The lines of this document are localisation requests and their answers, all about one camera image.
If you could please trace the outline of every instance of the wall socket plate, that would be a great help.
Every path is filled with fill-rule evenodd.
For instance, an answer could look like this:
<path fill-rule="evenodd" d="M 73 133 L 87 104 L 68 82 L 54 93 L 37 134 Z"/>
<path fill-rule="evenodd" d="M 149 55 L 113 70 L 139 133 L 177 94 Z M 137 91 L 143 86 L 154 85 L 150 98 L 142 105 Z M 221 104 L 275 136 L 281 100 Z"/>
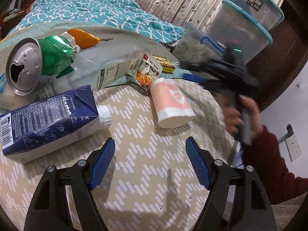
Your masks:
<path fill-rule="evenodd" d="M 295 134 L 286 139 L 285 143 L 289 152 L 291 162 L 295 161 L 298 157 L 300 157 L 303 154 L 303 151 L 301 150 L 301 146 L 299 145 L 299 142 Z"/>

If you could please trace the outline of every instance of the turquoise patterned fabric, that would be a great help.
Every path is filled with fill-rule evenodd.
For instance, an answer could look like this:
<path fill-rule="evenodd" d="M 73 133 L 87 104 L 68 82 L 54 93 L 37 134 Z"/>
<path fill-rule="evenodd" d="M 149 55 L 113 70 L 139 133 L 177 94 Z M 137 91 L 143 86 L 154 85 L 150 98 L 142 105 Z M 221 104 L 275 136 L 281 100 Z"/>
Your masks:
<path fill-rule="evenodd" d="M 184 34 L 182 27 L 147 13 L 135 0 L 36 0 L 31 12 L 9 34 L 32 24 L 60 20 L 96 22 L 122 28 L 159 43 L 172 44 Z"/>

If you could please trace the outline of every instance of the crushed can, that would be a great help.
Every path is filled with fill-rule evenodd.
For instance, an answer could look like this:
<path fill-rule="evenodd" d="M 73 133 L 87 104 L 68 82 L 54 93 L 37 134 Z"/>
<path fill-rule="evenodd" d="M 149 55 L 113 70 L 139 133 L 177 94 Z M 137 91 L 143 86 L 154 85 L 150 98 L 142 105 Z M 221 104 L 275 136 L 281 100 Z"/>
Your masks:
<path fill-rule="evenodd" d="M 74 55 L 74 48 L 64 37 L 25 38 L 16 44 L 7 59 L 7 83 L 15 94 L 28 95 L 69 67 Z"/>

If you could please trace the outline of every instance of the hand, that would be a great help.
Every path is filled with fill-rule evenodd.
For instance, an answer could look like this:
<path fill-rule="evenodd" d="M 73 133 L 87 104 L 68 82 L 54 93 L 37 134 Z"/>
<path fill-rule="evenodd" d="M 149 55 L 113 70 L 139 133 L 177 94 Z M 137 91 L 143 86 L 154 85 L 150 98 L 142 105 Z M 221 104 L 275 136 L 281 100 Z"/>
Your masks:
<path fill-rule="evenodd" d="M 248 108 L 251 114 L 251 138 L 254 139 L 263 132 L 263 126 L 261 124 L 260 109 L 257 103 L 249 97 L 241 96 L 242 104 Z M 236 126 L 243 125 L 243 121 L 240 119 L 240 113 L 235 108 L 224 106 L 222 108 L 224 114 L 224 123 L 226 124 L 226 130 L 229 134 L 234 135 L 238 133 Z"/>

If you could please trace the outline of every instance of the can opening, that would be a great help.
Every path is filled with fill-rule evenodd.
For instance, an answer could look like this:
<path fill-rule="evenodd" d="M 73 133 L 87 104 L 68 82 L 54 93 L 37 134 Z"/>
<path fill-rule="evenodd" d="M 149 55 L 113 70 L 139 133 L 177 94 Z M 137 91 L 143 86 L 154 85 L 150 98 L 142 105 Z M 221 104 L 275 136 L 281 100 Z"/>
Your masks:
<path fill-rule="evenodd" d="M 24 65 L 16 65 L 15 63 L 12 63 L 11 65 L 11 78 L 13 80 L 13 82 L 17 82 L 18 81 L 18 76 L 20 74 L 20 72 L 24 69 Z"/>

